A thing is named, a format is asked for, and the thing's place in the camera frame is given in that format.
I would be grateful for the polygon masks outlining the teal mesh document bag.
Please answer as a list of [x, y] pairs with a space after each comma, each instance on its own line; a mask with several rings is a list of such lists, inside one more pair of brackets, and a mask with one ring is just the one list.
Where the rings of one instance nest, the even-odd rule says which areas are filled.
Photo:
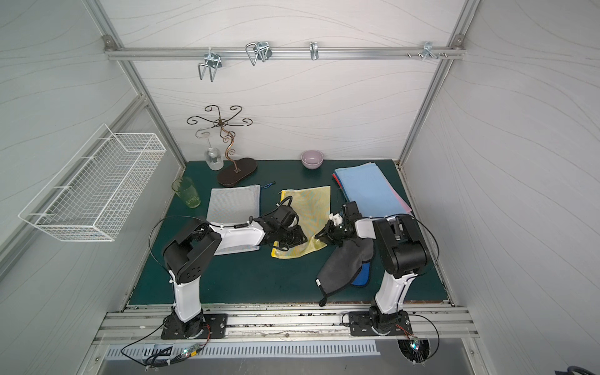
[[337, 168], [334, 173], [342, 183], [349, 202], [356, 202], [364, 217], [412, 213], [403, 209], [386, 183], [387, 178], [374, 162], [357, 167]]

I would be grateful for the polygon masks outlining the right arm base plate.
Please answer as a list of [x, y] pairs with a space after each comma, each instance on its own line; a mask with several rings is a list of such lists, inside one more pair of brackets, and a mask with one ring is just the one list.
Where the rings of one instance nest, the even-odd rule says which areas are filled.
[[350, 312], [349, 332], [353, 337], [407, 336], [413, 334], [408, 313], [404, 310], [392, 314]]

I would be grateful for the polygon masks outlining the grey blue microfibre cloth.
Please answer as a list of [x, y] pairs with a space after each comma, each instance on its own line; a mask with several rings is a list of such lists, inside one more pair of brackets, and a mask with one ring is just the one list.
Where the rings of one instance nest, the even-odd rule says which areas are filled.
[[373, 239], [357, 237], [344, 240], [317, 274], [316, 284], [323, 295], [319, 306], [325, 306], [331, 295], [353, 283], [363, 264], [370, 262], [373, 255]]

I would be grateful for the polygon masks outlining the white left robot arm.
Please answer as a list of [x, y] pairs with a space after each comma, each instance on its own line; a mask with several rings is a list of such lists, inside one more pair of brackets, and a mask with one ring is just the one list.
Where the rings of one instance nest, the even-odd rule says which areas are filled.
[[200, 279], [218, 251], [274, 244], [286, 252], [306, 242], [299, 215], [283, 204], [244, 223], [211, 223], [192, 217], [162, 250], [173, 284], [175, 316], [181, 323], [188, 323], [203, 315]]

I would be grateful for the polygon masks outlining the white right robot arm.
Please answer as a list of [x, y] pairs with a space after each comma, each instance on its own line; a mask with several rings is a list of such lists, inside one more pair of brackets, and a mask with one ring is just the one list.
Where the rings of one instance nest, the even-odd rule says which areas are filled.
[[322, 294], [319, 306], [353, 283], [378, 255], [384, 276], [370, 306], [370, 326], [384, 334], [408, 320], [404, 300], [431, 260], [416, 218], [407, 213], [366, 218], [355, 202], [349, 202], [342, 214], [330, 216], [315, 239], [336, 247], [317, 274], [316, 284]]

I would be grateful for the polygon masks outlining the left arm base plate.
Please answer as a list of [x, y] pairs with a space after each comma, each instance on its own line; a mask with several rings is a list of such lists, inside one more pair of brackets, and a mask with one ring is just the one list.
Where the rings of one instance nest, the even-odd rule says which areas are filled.
[[175, 313], [172, 313], [164, 321], [161, 339], [222, 339], [225, 336], [227, 324], [227, 314], [200, 314], [184, 323]]

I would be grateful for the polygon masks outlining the pink mesh document bag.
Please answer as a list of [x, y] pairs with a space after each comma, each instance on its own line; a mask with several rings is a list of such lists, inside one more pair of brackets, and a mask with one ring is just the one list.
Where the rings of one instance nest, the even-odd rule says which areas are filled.
[[[348, 202], [349, 201], [348, 195], [346, 195], [345, 189], [343, 188], [343, 185], [340, 182], [340, 180], [338, 178], [338, 175], [336, 173], [332, 173], [332, 178], [337, 183], [338, 188], [341, 190], [342, 195], [344, 196], [344, 199]], [[407, 213], [411, 213], [412, 212], [412, 208], [409, 206], [409, 204], [406, 202], [406, 200], [404, 200], [404, 198], [401, 197], [401, 195], [394, 189], [394, 187], [388, 181], [386, 181], [386, 183], [389, 186], [389, 188], [391, 189], [391, 191], [393, 192], [395, 198], [397, 198], [398, 201], [400, 202], [400, 204], [403, 207], [403, 209]]]

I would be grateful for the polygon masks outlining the yellow mesh document bag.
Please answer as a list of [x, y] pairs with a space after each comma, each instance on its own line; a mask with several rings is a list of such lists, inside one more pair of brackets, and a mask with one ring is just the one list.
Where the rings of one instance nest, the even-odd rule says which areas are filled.
[[276, 248], [280, 244], [274, 242], [271, 256], [275, 259], [297, 259], [310, 253], [315, 253], [327, 246], [326, 243], [317, 240], [316, 234], [320, 232], [329, 220], [331, 213], [331, 187], [312, 187], [300, 190], [283, 190], [281, 201], [291, 196], [291, 206], [299, 216], [299, 226], [302, 228], [307, 242], [289, 250], [282, 251]]

